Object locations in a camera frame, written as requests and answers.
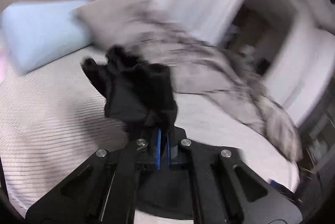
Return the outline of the black pants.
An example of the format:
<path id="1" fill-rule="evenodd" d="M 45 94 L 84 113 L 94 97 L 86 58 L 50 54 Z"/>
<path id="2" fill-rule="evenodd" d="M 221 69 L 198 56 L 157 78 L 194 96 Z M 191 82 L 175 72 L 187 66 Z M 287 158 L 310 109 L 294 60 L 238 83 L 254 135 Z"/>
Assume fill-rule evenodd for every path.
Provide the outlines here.
<path id="1" fill-rule="evenodd" d="M 120 120 L 131 141 L 160 130 L 174 131 L 177 104 L 169 66 L 150 63 L 121 46 L 106 53 L 105 64 L 85 58 L 81 68 L 93 87 L 105 98 L 104 115 Z"/>

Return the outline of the dark shelf unit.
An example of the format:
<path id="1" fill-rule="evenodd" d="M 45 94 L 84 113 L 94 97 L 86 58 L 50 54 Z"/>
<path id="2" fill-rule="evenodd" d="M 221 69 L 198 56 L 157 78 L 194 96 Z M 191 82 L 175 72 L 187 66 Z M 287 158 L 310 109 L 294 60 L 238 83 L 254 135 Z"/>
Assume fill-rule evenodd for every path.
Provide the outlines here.
<path id="1" fill-rule="evenodd" d="M 313 170 L 334 146 L 334 78 L 298 128 L 303 157 L 299 168 Z"/>

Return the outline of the grey crumpled duvet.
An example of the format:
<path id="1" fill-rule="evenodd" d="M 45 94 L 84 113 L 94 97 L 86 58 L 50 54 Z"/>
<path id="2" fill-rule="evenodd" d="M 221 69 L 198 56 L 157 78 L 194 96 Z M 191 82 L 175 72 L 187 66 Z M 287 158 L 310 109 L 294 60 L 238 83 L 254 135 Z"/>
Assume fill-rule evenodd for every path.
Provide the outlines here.
<path id="1" fill-rule="evenodd" d="M 113 72 L 168 66 L 174 92 L 208 97 L 289 161 L 302 159 L 290 115 L 267 96 L 260 76 L 242 57 L 197 40 L 147 0 L 95 0 L 75 13 L 106 51 Z"/>

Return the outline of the white honeycomb mattress cover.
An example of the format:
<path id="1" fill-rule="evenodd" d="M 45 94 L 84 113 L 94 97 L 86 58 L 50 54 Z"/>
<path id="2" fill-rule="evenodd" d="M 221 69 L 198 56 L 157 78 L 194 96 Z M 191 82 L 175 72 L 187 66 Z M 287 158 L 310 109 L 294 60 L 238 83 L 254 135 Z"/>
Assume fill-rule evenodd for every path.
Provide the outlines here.
<path id="1" fill-rule="evenodd" d="M 127 142 L 120 122 L 104 116 L 105 99 L 85 77 L 84 57 L 104 61 L 87 47 L 22 75 L 6 63 L 1 83 L 1 161 L 9 199 L 20 215 L 97 149 Z M 244 162 L 264 180 L 289 190 L 299 183 L 295 163 L 265 139 L 200 95 L 177 94 L 176 125 L 189 138 L 237 147 Z"/>

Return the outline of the white wardrobe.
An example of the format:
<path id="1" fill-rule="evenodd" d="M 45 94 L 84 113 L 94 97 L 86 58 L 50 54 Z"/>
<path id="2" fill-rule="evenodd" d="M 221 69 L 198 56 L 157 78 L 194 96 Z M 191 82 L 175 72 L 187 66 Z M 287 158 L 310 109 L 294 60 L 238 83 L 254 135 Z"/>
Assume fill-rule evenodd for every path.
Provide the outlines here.
<path id="1" fill-rule="evenodd" d="M 334 6 L 329 0 L 246 0 L 273 27 L 261 52 L 272 61 L 269 95 L 301 125 L 334 70 Z"/>

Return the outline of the light blue pillow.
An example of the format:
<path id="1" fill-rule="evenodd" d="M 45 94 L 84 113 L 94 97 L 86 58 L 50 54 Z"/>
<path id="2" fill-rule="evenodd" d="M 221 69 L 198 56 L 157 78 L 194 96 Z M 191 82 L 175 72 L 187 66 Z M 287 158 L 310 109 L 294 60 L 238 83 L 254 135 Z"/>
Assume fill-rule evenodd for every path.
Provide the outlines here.
<path id="1" fill-rule="evenodd" d="M 76 9 L 90 0 L 12 3 L 1 13 L 11 62 L 26 74 L 91 44 Z"/>

